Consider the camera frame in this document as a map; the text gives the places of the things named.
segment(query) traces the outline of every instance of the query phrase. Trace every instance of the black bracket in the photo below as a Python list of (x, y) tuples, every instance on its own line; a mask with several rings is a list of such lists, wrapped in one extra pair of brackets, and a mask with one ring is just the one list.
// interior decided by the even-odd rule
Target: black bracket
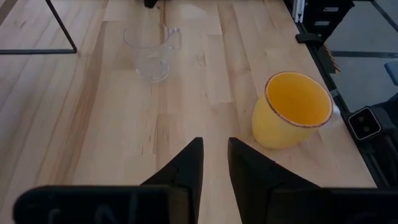
[(275, 190), (320, 188), (237, 138), (229, 139), (228, 165), (242, 223), (267, 223), (265, 213)]
[(319, 49), (323, 45), (323, 40), (316, 34), (313, 33), (303, 33), (297, 34), (296, 40), (299, 44), (308, 44)]
[(53, 4), (50, 0), (45, 0), (47, 5), (49, 6), (52, 14), (54, 15), (55, 19), (57, 20), (58, 24), (67, 37), (72, 49), (6, 49), (0, 50), (0, 55), (32, 55), (32, 54), (75, 54), (77, 52), (77, 47), (73, 42), (72, 38), (70, 37), (67, 28), (63, 25), (63, 22), (58, 15), (57, 11), (55, 10)]
[(195, 223), (198, 223), (200, 195), (203, 180), (203, 139), (193, 139), (180, 153), (141, 186), (168, 185), (190, 191)]

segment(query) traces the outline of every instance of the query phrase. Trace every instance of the wooden table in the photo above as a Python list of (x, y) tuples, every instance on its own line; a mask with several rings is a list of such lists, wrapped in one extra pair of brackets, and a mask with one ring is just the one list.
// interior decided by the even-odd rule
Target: wooden table
[(0, 58), (11, 66), (0, 83), (2, 223), (33, 186), (138, 185), (197, 136), (205, 145), (200, 223), (241, 223), (226, 154), (232, 136), (318, 185), (375, 187), (341, 119), (290, 149), (252, 138), (252, 111), (272, 74), (294, 70), (323, 83), (282, 0), (160, 2), (153, 15), (180, 28), (182, 47), (158, 84), (134, 72), (121, 38), (141, 2), (74, 4), (60, 15), (77, 26), (78, 55)]

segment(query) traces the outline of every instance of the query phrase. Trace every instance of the black metal frame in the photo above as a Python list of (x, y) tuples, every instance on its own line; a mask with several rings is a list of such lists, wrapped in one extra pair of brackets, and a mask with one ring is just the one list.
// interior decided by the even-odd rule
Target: black metal frame
[(58, 15), (57, 11), (55, 10), (53, 4), (50, 0), (45, 0), (47, 5), (49, 6), (52, 14), (54, 15), (55, 19), (57, 20), (58, 24), (67, 37), (72, 49), (7, 49), (7, 50), (0, 50), (0, 55), (31, 55), (31, 54), (75, 54), (77, 52), (77, 47), (73, 42), (72, 38), (70, 37), (67, 28), (63, 25), (63, 22)]
[(356, 52), (345, 50), (332, 50), (334, 57), (362, 57), (362, 58), (398, 58), (396, 52)]
[[(298, 31), (301, 34), (307, 32), (303, 24), (296, 23), (296, 26), (297, 26)], [(336, 84), (334, 83), (332, 77), (325, 70), (320, 59), (318, 58), (317, 48), (310, 44), (306, 44), (306, 46), (307, 46), (308, 51), (310, 52), (310, 55), (312, 56), (313, 61), (315, 62), (315, 65), (317, 66), (317, 68), (320, 72), (320, 75), (323, 78), (323, 81), (326, 84), (326, 87), (329, 89), (329, 91), (337, 90)], [(333, 100), (335, 101), (336, 106), (339, 107), (339, 109), (341, 111), (341, 115), (343, 117), (343, 121), (345, 122), (345, 125), (348, 127), (347, 119), (348, 119), (348, 115), (349, 115), (349, 109), (348, 109), (346, 103), (344, 102), (344, 99), (341, 97), (340, 94), (337, 94), (336, 96), (333, 97)], [(348, 131), (349, 131), (351, 137), (353, 139), (355, 139), (354, 134), (352, 133), (350, 128), (348, 128)], [(360, 144), (357, 141), (354, 141), (354, 143), (355, 143), (356, 147), (358, 148), (358, 151), (361, 154), (366, 166), (368, 167), (369, 172), (371, 173), (372, 178), (373, 178), (374, 182), (376, 183), (376, 185), (378, 187), (388, 187), (389, 184), (388, 184), (386, 178), (384, 177), (384, 174), (383, 174), (381, 168), (379, 167), (379, 164), (377, 163), (376, 158), (373, 155), (374, 149), (371, 147), (371, 145), (370, 144)]]
[(390, 24), (390, 26), (398, 33), (398, 24), (396, 24), (388, 13), (376, 2), (371, 1), (373, 7), (380, 13), (380, 15)]

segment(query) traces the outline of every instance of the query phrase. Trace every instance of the glass measuring cup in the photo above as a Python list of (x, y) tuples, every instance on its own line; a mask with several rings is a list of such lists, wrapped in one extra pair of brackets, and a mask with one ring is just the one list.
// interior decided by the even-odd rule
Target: glass measuring cup
[[(177, 44), (171, 41), (175, 34)], [(180, 48), (179, 28), (169, 29), (161, 22), (136, 22), (124, 31), (123, 37), (136, 72), (145, 80), (156, 83), (169, 75), (172, 51)]]

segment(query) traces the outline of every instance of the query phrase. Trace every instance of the yellow cup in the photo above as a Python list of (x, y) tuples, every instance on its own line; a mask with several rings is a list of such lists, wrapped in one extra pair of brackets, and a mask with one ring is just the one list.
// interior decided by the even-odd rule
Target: yellow cup
[(281, 72), (266, 83), (252, 117), (253, 136), (264, 147), (291, 147), (329, 121), (333, 101), (312, 78)]

